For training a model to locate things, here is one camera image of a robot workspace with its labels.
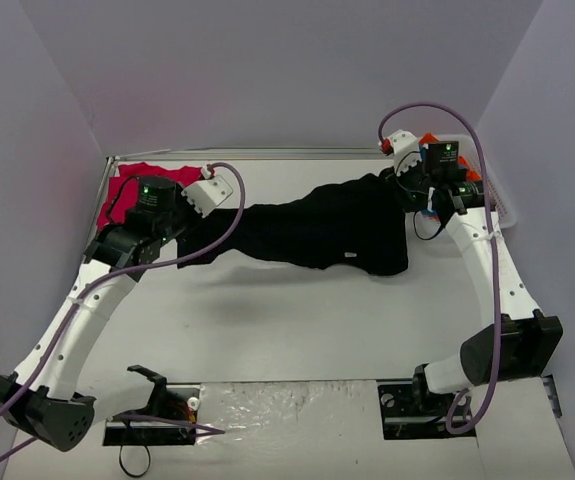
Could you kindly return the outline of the black t-shirt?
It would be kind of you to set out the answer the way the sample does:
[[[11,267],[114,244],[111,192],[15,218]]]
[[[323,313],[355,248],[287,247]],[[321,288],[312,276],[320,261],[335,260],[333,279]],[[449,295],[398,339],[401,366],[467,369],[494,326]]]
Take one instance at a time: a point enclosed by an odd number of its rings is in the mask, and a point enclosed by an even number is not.
[[[222,244],[187,264],[210,264],[231,250],[309,269],[347,265],[380,277],[409,266],[405,213],[394,187],[374,174],[318,186],[288,203],[249,206]]]

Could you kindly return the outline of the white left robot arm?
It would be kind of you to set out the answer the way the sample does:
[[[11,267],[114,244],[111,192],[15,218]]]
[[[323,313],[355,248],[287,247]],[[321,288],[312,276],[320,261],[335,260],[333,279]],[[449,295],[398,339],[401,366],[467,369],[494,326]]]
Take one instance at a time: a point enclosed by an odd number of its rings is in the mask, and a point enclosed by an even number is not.
[[[96,397],[77,392],[77,383],[108,320],[161,249],[186,237],[232,193],[220,175],[201,175],[187,186],[162,176],[138,178],[134,205],[90,242],[38,344],[11,374],[0,374],[8,424],[61,452],[83,439],[99,408]]]

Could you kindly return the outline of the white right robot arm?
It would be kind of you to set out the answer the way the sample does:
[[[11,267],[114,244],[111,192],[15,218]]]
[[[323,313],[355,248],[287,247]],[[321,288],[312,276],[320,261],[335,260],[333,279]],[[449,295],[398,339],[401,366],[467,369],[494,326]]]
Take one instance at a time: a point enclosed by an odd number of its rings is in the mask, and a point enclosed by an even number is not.
[[[563,327],[528,292],[511,258],[481,174],[459,160],[459,144],[402,137],[387,140],[393,156],[387,179],[405,211],[428,213],[453,240],[473,282],[481,329],[452,357],[414,371],[410,398],[424,413],[445,411],[461,390],[499,381],[539,377]]]

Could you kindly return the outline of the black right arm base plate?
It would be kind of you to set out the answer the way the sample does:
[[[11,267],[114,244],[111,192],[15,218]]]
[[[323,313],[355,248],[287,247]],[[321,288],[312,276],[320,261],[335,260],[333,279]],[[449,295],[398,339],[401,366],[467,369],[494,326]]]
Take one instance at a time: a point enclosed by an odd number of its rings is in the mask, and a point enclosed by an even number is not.
[[[438,395],[422,406],[412,381],[377,382],[383,438],[386,441],[457,438],[446,428],[446,416],[454,395]]]

